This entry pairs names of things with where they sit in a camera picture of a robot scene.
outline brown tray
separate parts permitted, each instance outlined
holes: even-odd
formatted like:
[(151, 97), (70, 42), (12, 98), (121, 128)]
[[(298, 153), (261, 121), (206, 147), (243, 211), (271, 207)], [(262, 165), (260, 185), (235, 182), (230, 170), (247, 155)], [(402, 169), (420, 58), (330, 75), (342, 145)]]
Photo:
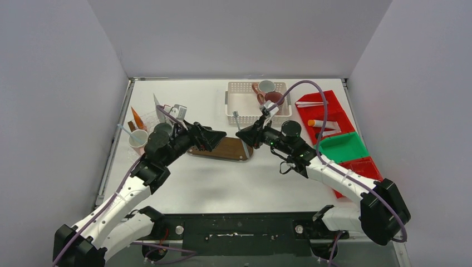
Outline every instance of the brown tray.
[[(252, 157), (254, 149), (248, 146), (249, 158)], [(218, 147), (216, 147), (212, 152), (208, 151), (199, 151), (194, 147), (191, 147), (187, 150), (187, 153), (195, 156), (208, 157), (210, 159), (220, 159), (220, 160), (234, 160), (234, 161), (246, 161), (248, 158), (244, 153), (244, 147), (241, 139), (225, 137), (222, 139)]]

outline green tray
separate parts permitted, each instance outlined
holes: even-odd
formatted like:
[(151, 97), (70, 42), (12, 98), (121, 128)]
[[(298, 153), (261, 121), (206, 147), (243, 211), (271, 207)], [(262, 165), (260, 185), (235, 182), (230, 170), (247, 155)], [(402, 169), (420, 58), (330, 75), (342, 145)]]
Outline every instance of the green tray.
[(319, 142), (319, 151), (336, 163), (368, 157), (366, 147), (356, 132), (325, 138)]

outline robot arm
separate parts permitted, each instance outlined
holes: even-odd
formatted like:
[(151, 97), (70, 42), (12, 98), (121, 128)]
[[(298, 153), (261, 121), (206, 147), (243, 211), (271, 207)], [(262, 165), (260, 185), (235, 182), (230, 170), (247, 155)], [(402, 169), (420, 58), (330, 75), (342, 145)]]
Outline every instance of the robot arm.
[[(332, 231), (351, 230), (365, 233), (372, 241), (380, 245), (386, 245), (392, 240), (401, 226), (376, 196), (364, 187), (346, 179), (349, 170), (323, 155), (320, 159), (315, 149), (300, 137), (300, 124), (287, 121), (282, 125), (282, 130), (277, 131), (271, 128), (272, 123), (268, 122), (267, 116), (269, 114), (261, 116), (253, 125), (236, 133), (236, 136), (255, 149), (260, 148), (262, 144), (268, 145), (271, 153), (284, 160), (290, 166), (290, 170), (339, 191), (359, 207), (359, 209), (340, 209), (327, 206), (323, 213), (313, 218), (314, 220), (321, 219)], [(398, 214), (403, 224), (410, 220), (408, 208), (392, 181), (384, 179), (378, 182), (360, 175), (355, 175), (355, 178), (383, 198)]]
[[(73, 227), (63, 225), (55, 234), (53, 258), (57, 266), (104, 266), (105, 260), (110, 258), (132, 241), (149, 235), (156, 221), (162, 214), (150, 207), (146, 207), (130, 221), (121, 224), (137, 204), (152, 195), (169, 177), (167, 168), (178, 159), (187, 149), (195, 146), (200, 150), (216, 148), (226, 136), (226, 132), (212, 131), (198, 122), (193, 125), (185, 122), (186, 130), (177, 128), (176, 136), (169, 136), (167, 132), (154, 129), (149, 135), (145, 154), (137, 162), (127, 177), (122, 189), (112, 196), (113, 200), (106, 200), (95, 211), (77, 222)], [(104, 210), (94, 221), (98, 212)], [(90, 224), (78, 235), (78, 229)]]

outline white wall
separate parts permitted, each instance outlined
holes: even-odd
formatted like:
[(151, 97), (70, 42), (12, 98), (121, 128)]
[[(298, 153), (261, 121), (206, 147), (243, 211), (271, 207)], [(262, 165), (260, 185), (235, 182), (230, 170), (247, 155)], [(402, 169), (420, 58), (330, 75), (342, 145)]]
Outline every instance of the white wall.
[(127, 78), (86, 0), (0, 3), (0, 266), (92, 208)]
[(414, 266), (471, 266), (472, 2), (395, 0), (348, 81), (369, 152), (400, 187)]
[(130, 77), (348, 77), (391, 0), (88, 0)]

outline red tray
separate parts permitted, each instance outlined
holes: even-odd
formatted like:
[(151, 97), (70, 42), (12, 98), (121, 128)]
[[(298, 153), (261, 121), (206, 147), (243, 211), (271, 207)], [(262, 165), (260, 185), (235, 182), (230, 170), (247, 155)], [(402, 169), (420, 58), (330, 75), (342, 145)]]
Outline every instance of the red tray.
[[(377, 166), (375, 166), (375, 163), (371, 157), (362, 157), (357, 160), (342, 162), (339, 165), (366, 178), (371, 178), (377, 181), (382, 181), (384, 179), (380, 175), (380, 172), (378, 171)], [(334, 190), (334, 192), (336, 194), (336, 198), (339, 199), (343, 197), (343, 195), (341, 195), (341, 193), (338, 191)]]
[[(326, 91), (324, 93), (326, 100), (328, 101), (328, 121), (337, 121), (340, 126), (340, 133), (335, 135), (343, 135), (349, 132), (355, 132), (356, 130), (351, 124), (351, 121), (347, 117), (346, 113), (341, 107), (338, 99), (335, 96), (333, 91)], [(302, 96), (298, 101), (306, 101), (306, 102), (321, 102), (321, 95), (319, 93), (310, 93), (308, 95)], [(324, 108), (323, 106), (316, 106), (316, 107), (297, 107), (298, 113), (302, 118), (302, 122), (307, 129), (308, 135), (313, 142), (316, 144), (316, 134), (321, 131), (321, 128), (312, 127), (308, 125), (308, 120), (323, 120), (324, 115)]]

